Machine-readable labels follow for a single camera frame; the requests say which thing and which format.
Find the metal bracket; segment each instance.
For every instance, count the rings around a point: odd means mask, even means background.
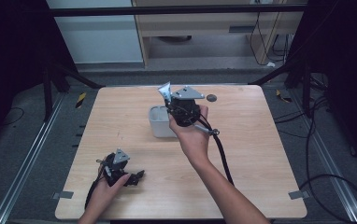
[[[120,148],[117,149],[117,152],[115,153],[114,157],[114,164],[121,163],[123,161],[129,161],[130,157],[126,153],[124,153]]]
[[[181,90],[172,93],[172,97],[180,100],[193,100],[193,99],[203,99],[205,95],[193,88],[186,86]]]
[[[309,198],[310,194],[306,190],[304,191],[298,190],[298,191],[289,192],[289,196],[292,200],[299,199],[299,198],[305,199],[305,198]]]
[[[74,192],[71,191],[62,191],[60,193],[54,192],[51,196],[52,199],[58,200],[61,198],[71,199],[73,198]]]

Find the cable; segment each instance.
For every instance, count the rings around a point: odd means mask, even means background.
[[[252,53],[253,53],[253,55],[254,55],[254,57],[255,57],[255,51],[254,51],[254,48],[252,47],[252,36],[253,36],[253,34],[254,34],[254,32],[255,32],[255,29],[258,28],[258,33],[259,33],[259,35],[260,35],[261,42],[263,43],[264,53],[265,53],[266,58],[268,58],[272,63],[281,62],[281,61],[283,61],[283,60],[271,59],[271,58],[268,56],[268,53],[266,52],[266,45],[265,45],[265,42],[264,42],[264,39],[263,39],[263,35],[261,34],[261,29],[260,29],[260,14],[261,14],[260,12],[257,13],[257,20],[256,20],[256,22],[255,22],[255,24],[254,24],[254,29],[253,29],[253,31],[252,31],[252,33],[251,33],[251,35],[250,35],[250,48],[251,48],[251,51],[252,51]],[[277,20],[275,20],[272,29],[275,29],[276,24],[277,24]],[[267,63],[260,63],[260,62],[258,62],[257,57],[255,57],[255,61],[256,61],[259,65],[267,65]]]
[[[207,119],[201,114],[201,117],[206,121],[203,122],[201,119],[199,119],[198,121],[200,123],[202,123],[207,129],[209,129],[210,131],[213,131],[213,129],[211,128],[210,124],[207,122]],[[222,147],[222,143],[220,141],[220,138],[217,136],[216,133],[213,134],[213,138],[216,141],[217,147],[219,149],[220,152],[220,156],[221,156],[221,161],[222,161],[222,166],[224,167],[224,171],[225,174],[227,176],[228,181],[234,186],[234,180],[231,177],[231,172],[229,171],[229,167],[228,167],[228,163],[227,160],[225,158],[225,152],[224,152],[224,148]]]
[[[15,120],[13,120],[13,121],[11,121],[11,122],[8,122],[8,123],[3,123],[3,124],[2,124],[3,126],[7,126],[7,125],[9,125],[9,124],[13,124],[13,123],[17,122],[18,120],[20,120],[20,119],[24,116],[24,110],[23,110],[22,108],[19,108],[19,107],[12,107],[12,108],[10,108],[10,110],[14,110],[14,109],[19,109],[19,110],[21,111],[21,115],[19,116],[18,119],[15,119]]]
[[[169,105],[169,106],[174,106],[175,108],[178,108],[182,111],[184,111],[185,113],[187,114],[192,114],[190,113],[188,110],[186,110],[185,108],[181,107],[181,106],[178,106],[178,105]],[[216,130],[213,130],[211,128],[211,125],[210,123],[207,121],[207,119],[201,114],[195,114],[193,117],[198,117],[199,116],[199,119],[197,119],[197,121],[199,121],[202,125],[205,126],[205,128],[207,128],[213,135],[213,138],[214,138],[214,141],[216,142],[217,144],[217,147],[219,149],[219,152],[220,152],[220,156],[221,156],[221,162],[222,162],[222,166],[224,167],[224,171],[225,171],[225,174],[227,176],[227,179],[228,181],[234,186],[234,180],[233,178],[231,177],[231,172],[229,171],[229,167],[228,167],[228,162],[226,160],[226,157],[225,157],[225,152],[224,152],[224,148],[222,146],[222,143],[221,143],[221,140],[220,138],[217,136],[220,132],[216,131]]]
[[[298,119],[298,118],[300,118],[300,117],[303,116],[303,115],[305,115],[305,113],[301,113],[301,114],[299,114],[299,115],[297,115],[297,116],[294,116],[294,117],[292,117],[292,118],[290,118],[290,119],[284,119],[284,120],[275,121],[275,123],[276,123],[276,124],[279,124],[279,123],[289,122],[289,121]]]
[[[278,130],[278,132],[280,132],[280,133],[286,133],[286,134],[291,135],[291,136],[294,136],[294,137],[307,138],[306,136],[300,136],[300,135],[296,135],[296,134],[293,134],[293,133],[287,133],[287,132],[284,132],[284,131],[282,131],[282,130]]]
[[[89,191],[88,191],[88,195],[86,196],[86,200],[85,200],[85,206],[84,208],[86,209],[86,207],[88,207],[88,203],[89,201],[91,200],[92,198],[92,194],[94,192],[94,189],[97,187],[97,184],[99,183],[99,181],[101,179],[103,179],[104,177],[100,177],[102,175],[102,173],[104,172],[105,170],[105,167],[106,167],[106,162],[105,161],[100,161],[100,160],[97,160],[97,162],[100,162],[100,165],[102,166],[99,170],[99,173],[97,175],[97,178],[92,182],[92,185],[91,187],[89,188]]]
[[[357,223],[357,222],[353,222],[351,220],[348,220],[346,218],[340,217],[339,215],[333,213],[330,209],[328,209],[324,204],[321,203],[321,201],[318,199],[317,195],[315,194],[315,192],[313,191],[311,182],[315,179],[321,178],[321,177],[333,177],[333,178],[338,178],[340,180],[343,180],[345,182],[347,182],[353,189],[355,189],[357,191],[357,187],[351,183],[349,180],[345,179],[342,176],[339,175],[329,175],[329,174],[324,174],[324,175],[316,175],[313,177],[310,177],[310,171],[309,171],[309,142],[310,142],[310,136],[313,133],[313,129],[315,127],[315,111],[316,108],[318,106],[318,104],[323,103],[324,101],[326,101],[325,98],[322,98],[322,100],[320,100],[319,102],[315,101],[314,106],[312,107],[313,109],[311,110],[311,123],[310,123],[310,127],[309,127],[309,132],[307,134],[307,143],[306,143],[306,171],[307,171],[307,181],[305,183],[303,183],[299,189],[302,189],[305,185],[308,185],[309,190],[313,196],[313,198],[315,199],[315,201],[318,203],[318,205],[324,209],[329,215],[331,215],[332,217],[335,217],[336,219],[340,220],[340,221],[344,221],[347,223]]]
[[[282,115],[282,116],[274,118],[274,119],[282,119],[282,118],[288,117],[288,116],[296,114],[296,113],[302,113],[302,111],[298,110],[298,111],[292,112],[290,114]]]
[[[312,81],[311,85],[313,85],[314,88],[321,91],[327,91],[328,87],[323,82],[317,80],[314,76],[310,75],[310,80]]]
[[[280,56],[280,57],[283,57],[282,60],[285,62],[286,61],[286,58],[288,56],[288,53],[289,53],[289,35],[286,35],[286,39],[285,39],[285,42],[284,42],[284,47],[283,49],[275,49],[275,46],[276,46],[276,43],[278,41],[278,37],[279,35],[277,35],[275,37],[275,41],[274,41],[274,44],[272,45],[272,52],[276,55],[276,56]]]
[[[327,19],[331,16],[331,14],[333,14],[334,9],[336,9],[336,6],[338,5],[338,2],[340,0],[336,0],[336,3],[333,5],[333,7],[331,8],[331,10],[328,12],[328,14],[324,17],[324,19],[321,21],[321,23],[319,23],[319,25],[316,27],[316,29],[313,30],[313,32],[307,37],[307,39],[304,41],[304,43],[297,48],[297,50],[295,52],[293,52],[293,54],[291,55],[291,58],[293,58],[294,56],[296,56],[295,54],[297,54],[300,49],[304,48],[307,45],[307,42],[310,41],[313,36],[321,29],[321,27],[324,25],[324,23],[327,21]]]

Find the metal rail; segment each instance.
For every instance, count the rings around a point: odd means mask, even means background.
[[[302,106],[300,96],[298,95],[296,90],[289,90],[289,92],[292,95],[298,108],[301,109]],[[310,129],[310,120],[305,115],[303,116],[303,119],[306,126]],[[321,163],[323,164],[328,174],[343,176],[335,161],[333,160],[333,157],[328,152],[327,146],[323,143],[323,140],[321,139],[321,136],[317,130],[314,134],[312,134],[311,139],[313,140],[312,142],[314,144],[314,147],[321,159]],[[348,214],[348,217],[351,221],[357,222],[357,200],[352,190],[350,189],[350,186],[346,182],[335,178],[332,178],[331,181],[336,190],[336,194],[338,195],[342,205],[344,206]]]
[[[327,5],[271,4],[271,5],[212,5],[212,6],[169,6],[169,7],[95,7],[95,8],[52,8],[49,10],[25,10],[34,16],[78,17],[78,16],[122,16],[156,14],[196,13],[239,13],[239,12],[295,12],[323,10]]]
[[[58,98],[55,101],[50,118],[42,124],[33,145],[21,165],[21,169],[16,174],[4,200],[0,203],[0,224],[4,224],[7,221],[7,218],[21,193],[21,189],[36,162],[36,158],[47,139],[50,128],[58,115],[64,96],[65,93],[58,93]]]

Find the small dark object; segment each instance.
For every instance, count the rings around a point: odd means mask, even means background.
[[[214,94],[209,94],[206,99],[209,101],[209,102],[215,102],[217,101],[217,96],[214,95]]]

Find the black strap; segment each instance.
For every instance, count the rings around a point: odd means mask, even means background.
[[[93,181],[91,188],[89,189],[88,196],[86,197],[85,209],[88,206],[89,201],[91,200],[93,191],[96,188],[98,182],[99,182],[98,180]]]
[[[205,119],[205,121],[199,119],[198,120],[201,124],[203,124],[207,129],[209,129],[210,131],[213,131],[213,129],[211,128],[210,124],[207,122],[207,120]],[[222,161],[222,166],[224,167],[224,171],[225,171],[225,175],[227,176],[228,181],[234,186],[234,180],[231,177],[231,172],[229,171],[229,167],[228,167],[228,163],[227,163],[227,159],[225,158],[225,152],[224,152],[224,148],[222,147],[222,143],[220,141],[220,138],[217,136],[216,132],[213,132],[213,138],[216,141],[217,147],[219,148],[219,152],[220,152],[220,156],[221,156],[221,161]]]

